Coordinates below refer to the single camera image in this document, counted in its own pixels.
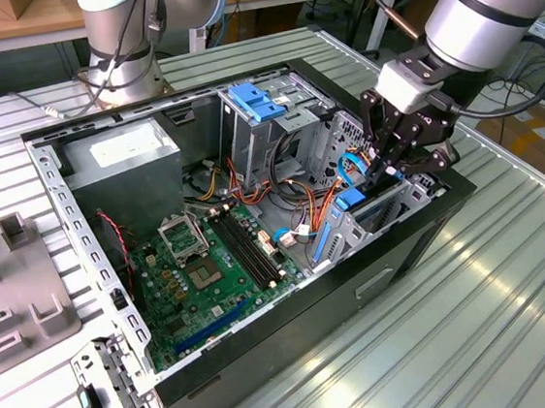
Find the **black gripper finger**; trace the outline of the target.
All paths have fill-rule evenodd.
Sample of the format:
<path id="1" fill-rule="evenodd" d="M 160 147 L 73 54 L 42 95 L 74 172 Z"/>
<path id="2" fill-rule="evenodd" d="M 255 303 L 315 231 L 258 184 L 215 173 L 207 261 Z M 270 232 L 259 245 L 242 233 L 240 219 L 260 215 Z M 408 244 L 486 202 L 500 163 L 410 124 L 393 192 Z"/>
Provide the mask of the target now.
<path id="1" fill-rule="evenodd" d="M 370 89 L 361 94 L 364 137 L 369 142 L 370 164 L 366 173 L 368 185 L 378 185 L 388 168 L 398 170 L 410 141 L 406 115 Z"/>
<path id="2" fill-rule="evenodd" d="M 446 140 L 440 144 L 427 147 L 408 147 L 401 151 L 391 152 L 383 159 L 383 166 L 388 174 L 401 173 L 409 176 L 420 173 L 438 173 L 447 171 L 461 158 L 457 148 Z"/>

